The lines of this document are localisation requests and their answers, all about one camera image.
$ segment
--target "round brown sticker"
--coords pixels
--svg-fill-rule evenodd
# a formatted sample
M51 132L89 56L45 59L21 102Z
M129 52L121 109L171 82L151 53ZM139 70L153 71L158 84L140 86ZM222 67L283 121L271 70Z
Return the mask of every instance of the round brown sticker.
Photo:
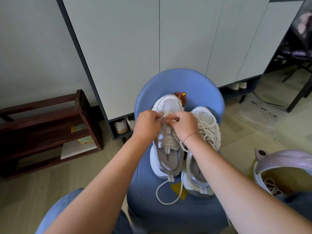
M175 92L173 94L177 96L177 98L182 102L182 107L184 107L186 102L187 102L186 93L185 92L183 92L183 93Z

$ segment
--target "forearm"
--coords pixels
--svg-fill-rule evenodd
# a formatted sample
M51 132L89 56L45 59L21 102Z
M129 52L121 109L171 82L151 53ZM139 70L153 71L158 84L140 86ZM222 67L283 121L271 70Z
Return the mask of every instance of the forearm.
M129 139L53 222L47 233L111 233L135 169L148 145Z
M309 233L311 223L260 188L200 136L186 146L239 233Z

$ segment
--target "tile floor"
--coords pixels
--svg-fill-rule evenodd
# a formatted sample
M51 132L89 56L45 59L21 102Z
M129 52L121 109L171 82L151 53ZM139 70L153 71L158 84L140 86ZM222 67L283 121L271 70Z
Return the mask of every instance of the tile floor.
M267 101L287 107L309 75L298 71L282 83L283 71L264 75L256 89ZM226 102L220 127L222 155L246 172L254 159L254 148L268 152L302 149L312 153L312 95L303 98L295 109L276 126L271 136L246 124L238 115L239 99ZM0 183L0 233L34 233L49 208L67 193L88 185L122 147L103 127L104 150L66 163ZM126 200L123 210L127 211Z

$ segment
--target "black dot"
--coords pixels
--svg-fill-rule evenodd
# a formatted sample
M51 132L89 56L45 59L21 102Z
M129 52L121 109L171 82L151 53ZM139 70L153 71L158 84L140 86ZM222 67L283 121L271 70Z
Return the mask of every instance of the black dot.
M262 156L266 156L266 153L263 150L259 150L258 153Z

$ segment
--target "braided bracelet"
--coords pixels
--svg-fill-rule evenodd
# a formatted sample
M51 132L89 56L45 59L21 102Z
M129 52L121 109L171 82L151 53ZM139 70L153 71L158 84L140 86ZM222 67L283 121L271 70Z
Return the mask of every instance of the braided bracelet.
M197 132L192 133L192 134L189 134L189 135L184 139L183 143L185 142L185 140L186 140L190 135L193 135L193 134L199 134L199 135L200 135L200 133L197 133Z

